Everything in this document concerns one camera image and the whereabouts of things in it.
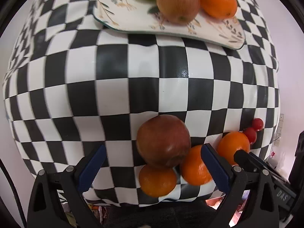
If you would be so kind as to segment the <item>dark red apple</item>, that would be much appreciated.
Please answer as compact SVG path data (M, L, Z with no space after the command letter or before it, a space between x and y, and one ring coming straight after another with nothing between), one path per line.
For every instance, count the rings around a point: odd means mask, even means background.
M173 115L159 115L143 123L137 132L136 143L144 161L157 168L179 165L191 148L189 130Z

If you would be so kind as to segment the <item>red apple on plate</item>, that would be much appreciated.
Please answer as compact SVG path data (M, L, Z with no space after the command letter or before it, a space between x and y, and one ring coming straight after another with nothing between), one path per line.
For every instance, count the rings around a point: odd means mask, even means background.
M179 25L193 21L200 9L199 0L156 0L156 4L165 19Z

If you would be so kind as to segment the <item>orange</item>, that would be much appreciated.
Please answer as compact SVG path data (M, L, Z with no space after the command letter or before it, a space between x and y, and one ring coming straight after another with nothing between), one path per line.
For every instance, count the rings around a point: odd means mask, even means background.
M155 168L145 165L139 172L141 190L157 198L168 195L176 187L177 177L171 168Z
M250 151L250 142L247 136L241 132L233 131L226 134L218 143L216 151L224 157L231 166L236 165L234 154L238 150Z
M192 147L180 164L181 176L193 186L200 186L212 180L212 176L201 158L201 148L201 145Z
M235 16L237 0L199 0L201 9L209 16L223 20Z

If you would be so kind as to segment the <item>red cherry tomato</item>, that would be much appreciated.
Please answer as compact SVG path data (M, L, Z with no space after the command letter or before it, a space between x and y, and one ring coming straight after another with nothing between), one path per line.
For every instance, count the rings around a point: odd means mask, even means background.
M256 142L257 131L253 127L248 127L245 130L243 130L243 134L248 138L250 145Z
M255 131L260 131L264 128L264 122L260 118L254 118L251 122L251 126Z

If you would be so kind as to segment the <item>orange on plate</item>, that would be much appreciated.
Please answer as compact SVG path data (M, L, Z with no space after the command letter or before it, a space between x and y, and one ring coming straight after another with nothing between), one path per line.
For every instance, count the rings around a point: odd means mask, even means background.
M235 16L237 0L199 0L201 9L209 16L223 20Z

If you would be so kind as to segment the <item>white floral ceramic plate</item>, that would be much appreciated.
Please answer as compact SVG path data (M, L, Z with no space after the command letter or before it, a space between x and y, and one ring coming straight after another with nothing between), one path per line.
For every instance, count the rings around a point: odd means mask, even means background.
M174 25L163 18L155 2L145 0L96 0L93 16L120 32L179 36L230 49L240 49L245 43L236 17L217 20L200 11L187 25Z

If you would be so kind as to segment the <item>black white checkered cloth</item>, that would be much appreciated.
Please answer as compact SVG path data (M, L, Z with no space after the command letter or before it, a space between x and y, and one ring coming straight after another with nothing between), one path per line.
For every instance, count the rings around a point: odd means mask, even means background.
M237 0L246 41L236 51L194 39L124 34L94 19L96 0L35 0L3 82L12 136L32 175L61 172L100 144L107 158L91 203L148 206L137 180L140 125L171 114L193 145L217 142L258 117L251 151L268 157L280 101L275 48L255 0Z

